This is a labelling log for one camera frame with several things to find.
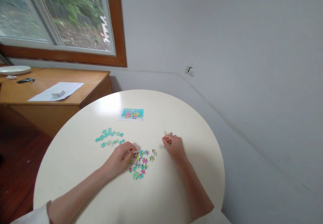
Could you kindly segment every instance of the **wooden floor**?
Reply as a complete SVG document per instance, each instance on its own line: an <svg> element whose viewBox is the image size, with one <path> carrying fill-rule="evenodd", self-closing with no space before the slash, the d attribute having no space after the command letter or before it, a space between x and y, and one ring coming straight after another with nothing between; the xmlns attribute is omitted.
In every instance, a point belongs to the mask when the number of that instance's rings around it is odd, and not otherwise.
<svg viewBox="0 0 323 224"><path fill-rule="evenodd" d="M37 172L51 138L38 131L2 133L0 154L0 224L33 209Z"/></svg>

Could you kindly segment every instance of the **round white table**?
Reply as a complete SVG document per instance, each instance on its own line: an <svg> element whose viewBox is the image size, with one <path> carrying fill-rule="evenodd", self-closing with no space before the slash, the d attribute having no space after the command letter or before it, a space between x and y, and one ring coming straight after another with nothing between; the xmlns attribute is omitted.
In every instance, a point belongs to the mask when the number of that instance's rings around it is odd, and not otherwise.
<svg viewBox="0 0 323 224"><path fill-rule="evenodd" d="M118 121L122 108L143 108L143 121ZM104 129L123 132L96 142ZM206 121L188 104L157 91L129 90L105 96L74 115L57 133L40 165L34 209L65 194L99 168L125 139L142 150L155 149L144 178L122 173L91 198L77 223L188 223L184 185L166 150L164 131L182 137L187 156L213 204L222 208L225 173L218 142Z"/></svg>

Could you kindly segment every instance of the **white wall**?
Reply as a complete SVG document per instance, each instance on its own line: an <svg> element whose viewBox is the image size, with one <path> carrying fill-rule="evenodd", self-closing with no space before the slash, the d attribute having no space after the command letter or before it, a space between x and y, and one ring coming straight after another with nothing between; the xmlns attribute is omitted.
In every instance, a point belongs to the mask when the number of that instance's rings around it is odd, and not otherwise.
<svg viewBox="0 0 323 224"><path fill-rule="evenodd" d="M122 0L128 69L40 64L111 70L115 91L190 104L222 150L232 223L322 223L322 4Z"/></svg>

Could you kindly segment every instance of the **window frame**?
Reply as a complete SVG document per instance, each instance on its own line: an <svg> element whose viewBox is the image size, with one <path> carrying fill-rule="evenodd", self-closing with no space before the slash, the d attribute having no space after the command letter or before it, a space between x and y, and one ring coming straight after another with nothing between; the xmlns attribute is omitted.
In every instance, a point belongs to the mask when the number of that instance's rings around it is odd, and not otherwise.
<svg viewBox="0 0 323 224"><path fill-rule="evenodd" d="M49 50L0 44L0 52L9 58L75 62L127 67L121 0L108 0L115 56L66 50Z"/></svg>

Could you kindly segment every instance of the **white plate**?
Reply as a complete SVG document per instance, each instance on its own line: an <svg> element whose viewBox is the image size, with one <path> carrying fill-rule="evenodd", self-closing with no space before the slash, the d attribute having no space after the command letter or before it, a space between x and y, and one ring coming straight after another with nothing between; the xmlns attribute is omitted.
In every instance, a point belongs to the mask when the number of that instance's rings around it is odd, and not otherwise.
<svg viewBox="0 0 323 224"><path fill-rule="evenodd" d="M8 67L0 67L0 74L2 75L19 75L28 73L31 71L31 67L29 66L8 66Z"/></svg>

